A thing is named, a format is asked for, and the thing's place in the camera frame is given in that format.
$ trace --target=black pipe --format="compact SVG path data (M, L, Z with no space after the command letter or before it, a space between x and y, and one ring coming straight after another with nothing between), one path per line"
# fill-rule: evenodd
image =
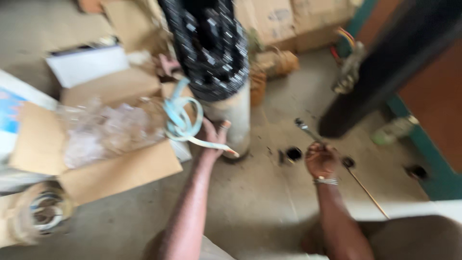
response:
M359 69L354 90L321 117L319 134L338 138L377 109L450 46L462 31L461 0L404 0Z

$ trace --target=person's left hand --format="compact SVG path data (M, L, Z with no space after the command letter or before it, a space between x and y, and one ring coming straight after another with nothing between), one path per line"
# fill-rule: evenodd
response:
M206 142L214 142L224 144L226 143L226 134L228 133L228 129L231 126L231 122L226 120L221 123L220 128L216 131L215 126L210 122L207 118L202 120L202 128L201 131L203 132L203 139ZM220 149L212 149L212 148L204 148L204 153L207 155L212 156L215 160L218 159L223 153L223 150Z

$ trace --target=bracelet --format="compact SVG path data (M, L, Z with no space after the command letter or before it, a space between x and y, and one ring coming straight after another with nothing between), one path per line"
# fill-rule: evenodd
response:
M321 176L321 177L318 177L318 178L314 179L313 183L314 184L324 183L324 184L338 185L339 181L337 179L326 179L326 178Z

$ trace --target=clear plastic wrap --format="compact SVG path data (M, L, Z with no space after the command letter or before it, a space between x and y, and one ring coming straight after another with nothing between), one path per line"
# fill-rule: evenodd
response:
M158 98L141 98L140 107L122 104L113 109L99 98L78 107L59 106L68 137L65 165L74 169L157 143L164 138L161 108Z

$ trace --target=blue cable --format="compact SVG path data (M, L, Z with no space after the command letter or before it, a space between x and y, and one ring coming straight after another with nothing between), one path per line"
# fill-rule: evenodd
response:
M202 120L204 118L204 110L202 109L199 101L192 97L181 97L183 89L189 84L188 78L183 78L178 82L173 94L170 98L166 98L164 101L163 109L168 116L167 125L164 129L165 134L168 138L173 141L190 141L197 145L213 148L213 149L222 149L227 152L233 153L236 157L239 156L238 153L233 151L229 146L225 144L205 142L199 139L194 138L195 135L199 132L202 126ZM188 103L191 103L196 107L196 122L194 125L191 124L184 106Z

